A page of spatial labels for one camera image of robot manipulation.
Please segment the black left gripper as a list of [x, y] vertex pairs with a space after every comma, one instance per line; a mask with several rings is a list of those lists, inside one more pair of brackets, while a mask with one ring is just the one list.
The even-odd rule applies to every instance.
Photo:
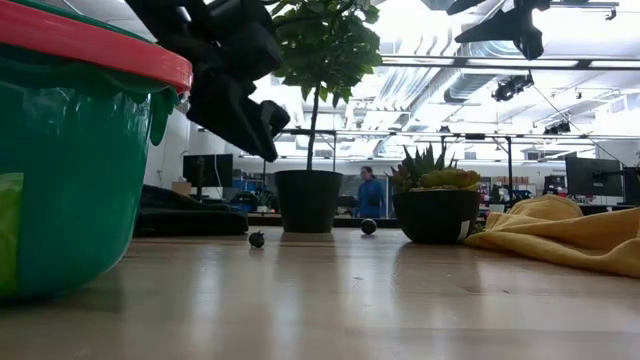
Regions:
[[262, 0], [124, 0], [156, 43], [193, 68], [187, 118], [250, 155], [273, 162], [273, 138], [289, 123], [271, 100], [242, 87], [283, 64], [275, 25]]

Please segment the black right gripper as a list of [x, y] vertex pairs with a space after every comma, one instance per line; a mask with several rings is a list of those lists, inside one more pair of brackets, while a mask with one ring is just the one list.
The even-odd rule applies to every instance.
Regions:
[[[500, 7], [500, 0], [454, 0], [447, 14], [486, 15], [496, 7]], [[512, 41], [526, 59], [537, 59], [544, 53], [544, 46], [542, 32], [533, 25], [532, 11], [549, 8], [550, 0], [513, 0], [513, 10], [498, 10], [492, 18], [463, 31], [455, 41]]]

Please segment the black computer monitor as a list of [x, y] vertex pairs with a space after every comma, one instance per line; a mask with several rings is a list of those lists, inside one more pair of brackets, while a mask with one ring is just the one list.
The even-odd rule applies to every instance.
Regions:
[[622, 177], [624, 203], [640, 206], [640, 168], [624, 167]]
[[569, 194], [623, 196], [621, 167], [616, 160], [567, 157], [565, 165]]
[[233, 185], [233, 155], [185, 155], [182, 177], [196, 189], [196, 198], [204, 198], [205, 188], [230, 188]]

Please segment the leafy plant in black pot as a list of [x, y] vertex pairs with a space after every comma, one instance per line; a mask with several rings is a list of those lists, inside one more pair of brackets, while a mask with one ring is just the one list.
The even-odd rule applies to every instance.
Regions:
[[370, 28], [379, 10], [370, 0], [280, 0], [271, 15], [283, 54], [274, 75], [313, 100], [306, 167], [275, 173], [282, 226], [329, 233], [343, 175], [313, 168], [319, 105], [349, 101], [352, 88], [382, 63], [380, 38]]

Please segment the person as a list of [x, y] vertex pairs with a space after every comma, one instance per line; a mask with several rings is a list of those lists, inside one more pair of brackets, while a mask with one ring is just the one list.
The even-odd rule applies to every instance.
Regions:
[[382, 218], [385, 193], [369, 166], [360, 170], [362, 183], [358, 188], [358, 214], [362, 218]]

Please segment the green basket with orange rim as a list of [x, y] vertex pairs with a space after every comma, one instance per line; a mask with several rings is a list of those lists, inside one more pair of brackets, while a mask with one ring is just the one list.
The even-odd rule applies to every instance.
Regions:
[[80, 287], [132, 237], [150, 145], [192, 66], [128, 31], [33, 0], [0, 0], [0, 174], [24, 175], [17, 289]]

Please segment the succulents in black bowl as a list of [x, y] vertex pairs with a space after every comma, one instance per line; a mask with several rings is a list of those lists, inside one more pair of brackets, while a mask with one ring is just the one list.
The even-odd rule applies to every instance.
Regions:
[[473, 231], [480, 208], [481, 176], [445, 161], [432, 146], [406, 153], [391, 169], [393, 210], [403, 233], [414, 243], [453, 245]]

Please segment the yellow cloth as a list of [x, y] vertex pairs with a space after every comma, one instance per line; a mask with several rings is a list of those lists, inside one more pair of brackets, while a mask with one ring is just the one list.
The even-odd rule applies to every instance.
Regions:
[[640, 208], [585, 215], [567, 198], [544, 195], [492, 212], [464, 244], [640, 279]]

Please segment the black overhead rail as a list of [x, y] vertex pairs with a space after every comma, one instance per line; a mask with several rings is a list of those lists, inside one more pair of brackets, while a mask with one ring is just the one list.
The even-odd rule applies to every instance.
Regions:
[[640, 71], [640, 58], [464, 57], [443, 55], [382, 55], [378, 66], [478, 70]]

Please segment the black metal table frame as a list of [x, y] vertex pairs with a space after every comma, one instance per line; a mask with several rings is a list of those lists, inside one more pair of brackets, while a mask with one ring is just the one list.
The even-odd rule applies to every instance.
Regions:
[[[248, 213], [248, 224], [250, 226], [282, 226], [282, 218], [276, 213]], [[345, 216], [337, 216], [334, 218], [334, 226], [337, 228], [359, 228], [362, 219], [351, 218]], [[395, 218], [391, 219], [375, 219], [378, 228], [383, 229], [399, 229], [399, 222]]]

